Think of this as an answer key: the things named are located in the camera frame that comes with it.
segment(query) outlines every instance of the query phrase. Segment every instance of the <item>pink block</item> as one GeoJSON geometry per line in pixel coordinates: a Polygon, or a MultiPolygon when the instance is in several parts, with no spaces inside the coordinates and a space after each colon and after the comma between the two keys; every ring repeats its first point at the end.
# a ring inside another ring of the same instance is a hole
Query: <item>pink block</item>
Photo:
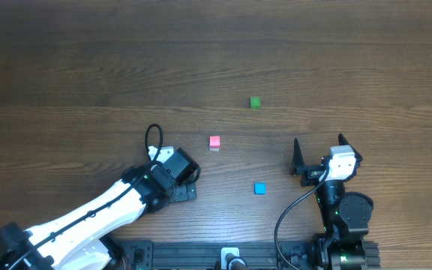
{"type": "Polygon", "coordinates": [[[209,148],[210,149],[219,149],[221,147],[220,137],[219,136],[210,136],[209,137],[209,148]]]}

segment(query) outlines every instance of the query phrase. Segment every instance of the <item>blue block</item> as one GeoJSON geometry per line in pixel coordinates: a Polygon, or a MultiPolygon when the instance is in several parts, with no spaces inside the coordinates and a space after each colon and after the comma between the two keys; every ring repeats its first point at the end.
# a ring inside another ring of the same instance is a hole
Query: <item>blue block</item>
{"type": "Polygon", "coordinates": [[[254,184],[254,193],[258,195],[266,194],[266,183],[256,183],[254,184]]]}

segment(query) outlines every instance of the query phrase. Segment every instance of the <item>pink cube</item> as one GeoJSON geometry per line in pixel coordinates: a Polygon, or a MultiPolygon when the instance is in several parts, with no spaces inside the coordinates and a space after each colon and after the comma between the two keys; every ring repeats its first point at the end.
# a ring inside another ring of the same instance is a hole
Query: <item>pink cube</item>
{"type": "Polygon", "coordinates": [[[209,150],[219,151],[221,147],[220,137],[219,136],[210,136],[209,137],[209,150]]]}

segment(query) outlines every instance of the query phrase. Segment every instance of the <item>green block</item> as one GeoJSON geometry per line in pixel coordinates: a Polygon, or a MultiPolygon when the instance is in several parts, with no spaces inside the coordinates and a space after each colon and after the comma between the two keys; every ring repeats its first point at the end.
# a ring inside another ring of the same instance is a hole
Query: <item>green block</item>
{"type": "Polygon", "coordinates": [[[250,108],[251,109],[259,109],[259,108],[261,108],[261,99],[260,99],[260,97],[250,97],[250,108]]]}

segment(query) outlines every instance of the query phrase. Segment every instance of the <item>wooden table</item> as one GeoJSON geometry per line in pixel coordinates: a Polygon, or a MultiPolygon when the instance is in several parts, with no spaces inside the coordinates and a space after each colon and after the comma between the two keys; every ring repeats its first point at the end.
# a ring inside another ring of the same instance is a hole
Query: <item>wooden table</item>
{"type": "MultiPolygon", "coordinates": [[[[145,160],[151,123],[201,165],[198,198],[118,237],[270,242],[308,191],[294,138],[312,164],[343,132],[382,266],[432,267],[432,0],[0,0],[0,226],[105,191],[145,160]]],[[[280,238],[309,239],[320,218],[311,197],[280,238]]]]}

